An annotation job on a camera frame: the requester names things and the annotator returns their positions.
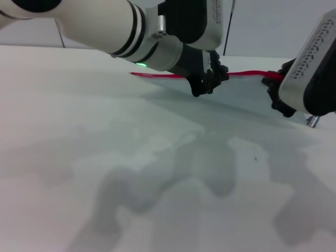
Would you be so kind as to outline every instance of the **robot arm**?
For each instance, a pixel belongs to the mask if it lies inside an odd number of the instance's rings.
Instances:
[[[20,19],[54,18],[68,38],[181,75],[199,96],[228,79],[215,51],[223,37],[221,1],[166,0],[141,9],[127,0],[0,0],[0,28]]]

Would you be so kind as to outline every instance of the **red wire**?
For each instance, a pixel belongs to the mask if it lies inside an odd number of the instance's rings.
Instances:
[[[169,78],[169,79],[183,79],[184,77],[179,75],[155,75],[150,73],[140,73],[140,72],[131,72],[130,74],[139,76],[139,77],[146,77],[146,78]],[[244,71],[244,72],[228,72],[229,76],[264,76],[270,79],[275,79],[278,81],[283,81],[285,78],[283,75],[276,73],[276,72],[265,72],[265,71]]]

